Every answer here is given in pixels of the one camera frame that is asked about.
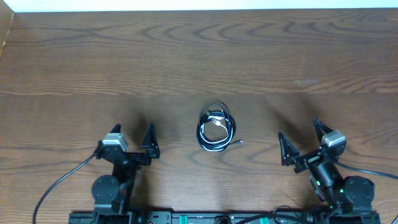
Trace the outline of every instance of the coiled cable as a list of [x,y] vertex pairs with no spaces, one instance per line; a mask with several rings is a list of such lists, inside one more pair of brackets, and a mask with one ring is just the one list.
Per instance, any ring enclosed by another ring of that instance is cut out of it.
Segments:
[[[218,111],[209,110],[205,113],[205,111],[211,106],[219,106],[221,110]],[[215,125],[221,126],[225,129],[226,137],[224,139],[213,141],[206,137],[205,124],[210,121],[213,122]],[[202,149],[210,152],[221,152],[224,151],[228,146],[232,146],[243,142],[243,140],[238,140],[230,143],[232,138],[234,138],[235,132],[236,132],[235,120],[223,105],[219,103],[212,103],[206,106],[200,112],[199,122],[197,127],[197,141]]]

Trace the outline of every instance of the white wall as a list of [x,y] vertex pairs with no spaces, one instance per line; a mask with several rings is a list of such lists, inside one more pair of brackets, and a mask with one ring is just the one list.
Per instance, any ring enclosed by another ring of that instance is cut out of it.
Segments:
[[398,0],[4,0],[14,12],[398,7]]

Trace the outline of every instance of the wooden table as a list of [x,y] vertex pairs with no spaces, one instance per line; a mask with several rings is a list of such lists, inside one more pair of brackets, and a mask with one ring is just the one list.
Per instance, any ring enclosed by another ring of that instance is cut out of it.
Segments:
[[[319,205],[309,172],[280,164],[278,131],[317,147],[316,116],[348,139],[341,162],[398,173],[398,10],[17,14],[0,61],[0,222],[30,223],[46,189],[116,124],[139,145],[156,125],[161,158],[138,178],[133,204],[174,210],[273,210]],[[222,101],[238,146],[196,142],[200,110]],[[91,210],[91,161],[56,187],[39,223]],[[398,182],[376,184],[383,223]]]

